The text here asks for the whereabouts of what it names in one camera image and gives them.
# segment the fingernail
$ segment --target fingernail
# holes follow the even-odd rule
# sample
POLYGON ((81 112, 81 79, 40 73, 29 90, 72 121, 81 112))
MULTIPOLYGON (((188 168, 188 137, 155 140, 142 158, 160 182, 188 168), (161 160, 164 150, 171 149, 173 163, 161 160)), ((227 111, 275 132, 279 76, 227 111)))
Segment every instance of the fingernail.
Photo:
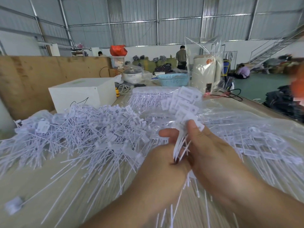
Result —
POLYGON ((190 128, 197 128, 194 120, 192 120, 192 119, 188 121, 188 125, 189 125, 190 128))

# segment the wooden board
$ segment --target wooden board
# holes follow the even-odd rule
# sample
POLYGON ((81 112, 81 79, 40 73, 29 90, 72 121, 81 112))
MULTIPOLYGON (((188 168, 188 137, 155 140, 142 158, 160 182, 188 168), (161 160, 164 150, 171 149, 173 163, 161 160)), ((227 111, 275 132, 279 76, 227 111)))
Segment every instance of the wooden board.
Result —
POLYGON ((84 77, 109 77, 109 57, 0 56, 0 97, 14 120, 54 110, 48 88, 84 77))

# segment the red bag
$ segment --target red bag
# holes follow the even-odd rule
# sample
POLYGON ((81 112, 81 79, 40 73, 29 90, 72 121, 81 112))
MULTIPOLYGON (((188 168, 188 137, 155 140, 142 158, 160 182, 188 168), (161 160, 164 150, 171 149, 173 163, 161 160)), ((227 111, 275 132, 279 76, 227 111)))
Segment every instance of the red bag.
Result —
POLYGON ((110 53, 112 56, 126 56, 128 51, 125 49, 125 45, 111 45, 110 53))

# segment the black bag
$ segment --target black bag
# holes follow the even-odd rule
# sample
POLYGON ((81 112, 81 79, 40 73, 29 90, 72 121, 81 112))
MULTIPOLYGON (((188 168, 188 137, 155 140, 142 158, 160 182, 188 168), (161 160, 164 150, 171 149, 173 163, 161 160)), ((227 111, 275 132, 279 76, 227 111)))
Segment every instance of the black bag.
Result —
POLYGON ((171 68, 171 63, 166 63, 162 66, 158 66, 154 69, 154 72, 165 72, 165 73, 171 73, 173 72, 171 68))

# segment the staircase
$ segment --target staircase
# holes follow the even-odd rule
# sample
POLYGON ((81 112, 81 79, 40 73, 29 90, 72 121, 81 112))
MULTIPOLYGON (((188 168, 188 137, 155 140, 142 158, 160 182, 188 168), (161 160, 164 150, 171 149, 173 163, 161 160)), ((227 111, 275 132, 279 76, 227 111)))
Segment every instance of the staircase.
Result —
MULTIPOLYGON (((286 31, 281 32, 279 35, 282 35, 286 33, 286 31)), ((265 42, 263 45, 260 47, 256 48, 251 52, 250 60, 248 63, 251 63, 253 66, 252 67, 257 67, 259 64, 261 64, 263 61, 274 55, 275 53, 279 52, 280 50, 284 49, 291 43, 297 41, 299 38, 304 36, 304 25, 299 26, 295 30, 293 30, 291 33, 289 33, 287 36, 280 37, 277 39, 274 43, 270 44, 269 46, 260 49, 263 47, 266 43, 269 41, 265 42)))

